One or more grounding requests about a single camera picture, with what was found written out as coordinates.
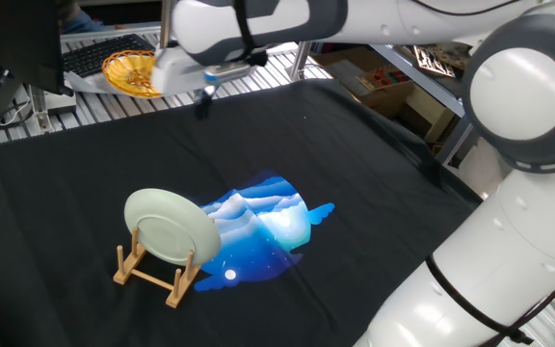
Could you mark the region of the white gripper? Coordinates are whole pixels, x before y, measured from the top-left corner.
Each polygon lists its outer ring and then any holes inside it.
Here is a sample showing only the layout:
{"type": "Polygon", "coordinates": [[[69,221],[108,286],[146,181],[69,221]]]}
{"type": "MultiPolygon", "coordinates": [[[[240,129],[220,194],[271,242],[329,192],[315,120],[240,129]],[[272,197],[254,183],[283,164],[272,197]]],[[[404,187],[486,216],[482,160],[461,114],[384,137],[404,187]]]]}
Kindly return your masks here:
{"type": "Polygon", "coordinates": [[[195,115],[198,120],[204,120],[218,85],[247,76],[257,66],[264,66],[268,61],[267,50],[267,46],[260,46],[246,55],[245,48],[209,49],[198,54],[189,53],[180,46],[158,48],[150,82],[164,95],[202,89],[195,96],[195,115]]]}

